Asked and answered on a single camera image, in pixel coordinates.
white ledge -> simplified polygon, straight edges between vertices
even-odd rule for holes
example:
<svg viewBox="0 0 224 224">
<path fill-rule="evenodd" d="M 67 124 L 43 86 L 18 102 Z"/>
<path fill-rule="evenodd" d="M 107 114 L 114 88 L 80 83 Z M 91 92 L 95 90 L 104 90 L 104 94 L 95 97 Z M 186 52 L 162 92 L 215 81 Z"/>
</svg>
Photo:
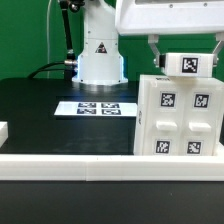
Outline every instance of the white ledge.
<svg viewBox="0 0 224 224">
<path fill-rule="evenodd" d="M 218 156 L 0 155 L 0 180 L 224 181 Z"/>
</svg>

white block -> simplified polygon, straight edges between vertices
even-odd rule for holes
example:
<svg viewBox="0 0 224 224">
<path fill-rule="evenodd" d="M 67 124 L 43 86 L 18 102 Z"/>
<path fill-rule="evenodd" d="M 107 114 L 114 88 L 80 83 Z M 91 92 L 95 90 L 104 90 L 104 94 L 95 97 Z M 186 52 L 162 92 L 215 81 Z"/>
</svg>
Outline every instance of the white block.
<svg viewBox="0 0 224 224">
<path fill-rule="evenodd" d="M 160 131 L 176 131 L 177 125 L 175 122 L 157 121 L 156 127 Z"/>
<path fill-rule="evenodd" d="M 0 122 L 0 147 L 8 138 L 8 124 L 7 122 Z"/>
<path fill-rule="evenodd" d="M 212 77 L 213 54 L 167 53 L 163 72 L 167 76 Z"/>
<path fill-rule="evenodd" d="M 207 123 L 190 122 L 189 128 L 193 132 L 211 132 L 212 130 L 211 126 Z"/>
<path fill-rule="evenodd" d="M 134 154 L 214 155 L 223 91 L 223 83 L 214 78 L 142 75 Z"/>
</svg>

warning label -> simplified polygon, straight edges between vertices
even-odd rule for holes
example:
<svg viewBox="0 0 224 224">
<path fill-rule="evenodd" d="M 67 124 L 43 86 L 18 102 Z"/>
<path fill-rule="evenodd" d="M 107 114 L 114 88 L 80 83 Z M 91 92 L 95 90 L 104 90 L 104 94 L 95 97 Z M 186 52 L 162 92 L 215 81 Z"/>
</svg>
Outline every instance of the warning label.
<svg viewBox="0 0 224 224">
<path fill-rule="evenodd" d="M 107 50 L 106 50 L 103 42 L 101 42 L 100 46 L 97 48 L 96 53 L 107 54 Z"/>
</svg>

white panel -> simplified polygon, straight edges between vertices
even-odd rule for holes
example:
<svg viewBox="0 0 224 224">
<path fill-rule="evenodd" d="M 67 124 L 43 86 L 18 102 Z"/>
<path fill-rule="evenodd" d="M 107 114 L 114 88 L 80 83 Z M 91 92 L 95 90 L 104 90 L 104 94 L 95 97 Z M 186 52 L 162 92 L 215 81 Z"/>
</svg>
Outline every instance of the white panel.
<svg viewBox="0 0 224 224">
<path fill-rule="evenodd" d="M 136 117 L 136 113 L 136 103 L 61 101 L 54 115 Z"/>
<path fill-rule="evenodd" d="M 224 31 L 224 1 L 158 1 L 137 4 L 117 0 L 120 34 L 188 34 Z"/>
</svg>

black table surface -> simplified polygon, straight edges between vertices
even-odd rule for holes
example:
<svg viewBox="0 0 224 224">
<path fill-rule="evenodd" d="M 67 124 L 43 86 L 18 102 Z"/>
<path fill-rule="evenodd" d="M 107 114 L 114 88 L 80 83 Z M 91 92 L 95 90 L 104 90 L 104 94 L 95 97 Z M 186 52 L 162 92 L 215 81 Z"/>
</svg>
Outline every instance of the black table surface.
<svg viewBox="0 0 224 224">
<path fill-rule="evenodd" d="M 137 102 L 138 83 L 108 93 L 63 80 L 0 81 L 8 154 L 133 153 L 135 118 L 55 117 L 61 100 Z M 0 181 L 4 224 L 223 224 L 223 182 Z"/>
<path fill-rule="evenodd" d="M 93 91 L 64 80 L 0 81 L 5 154 L 131 155 L 135 117 L 54 116 L 59 101 L 136 103 L 138 83 Z"/>
</svg>

